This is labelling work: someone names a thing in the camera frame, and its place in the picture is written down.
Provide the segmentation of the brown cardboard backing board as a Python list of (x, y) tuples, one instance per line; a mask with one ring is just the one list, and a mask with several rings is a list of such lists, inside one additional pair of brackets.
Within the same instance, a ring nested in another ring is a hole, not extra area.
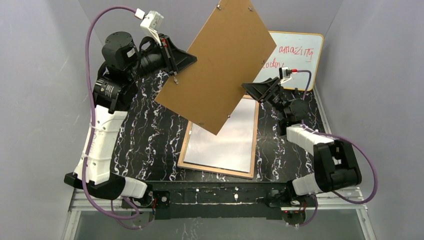
[(276, 43), (249, 0), (221, 0), (188, 48), (194, 64), (170, 77), (155, 101), (216, 135)]

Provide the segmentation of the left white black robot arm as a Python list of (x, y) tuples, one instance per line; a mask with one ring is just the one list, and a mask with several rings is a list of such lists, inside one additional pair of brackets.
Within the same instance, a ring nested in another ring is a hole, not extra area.
[(64, 182), (95, 198), (142, 199), (151, 186), (131, 177), (111, 173), (110, 164), (122, 124), (138, 94), (138, 81), (156, 72), (179, 74), (197, 57), (177, 48), (165, 34), (144, 37), (136, 45), (125, 31), (110, 34), (102, 47), (103, 64), (92, 89), (95, 122), (89, 126), (85, 148)]

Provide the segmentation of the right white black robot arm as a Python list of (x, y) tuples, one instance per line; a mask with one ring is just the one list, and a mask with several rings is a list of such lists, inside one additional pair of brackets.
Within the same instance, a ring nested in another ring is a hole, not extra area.
[(302, 98), (288, 98), (278, 77), (259, 83), (244, 83), (246, 93), (259, 103), (267, 103), (281, 116), (277, 133), (312, 156), (313, 173), (289, 180), (285, 189), (275, 193), (269, 206), (280, 203), (303, 203), (308, 195), (333, 192), (362, 182), (362, 173), (353, 145), (346, 140), (331, 139), (304, 125), (308, 105)]

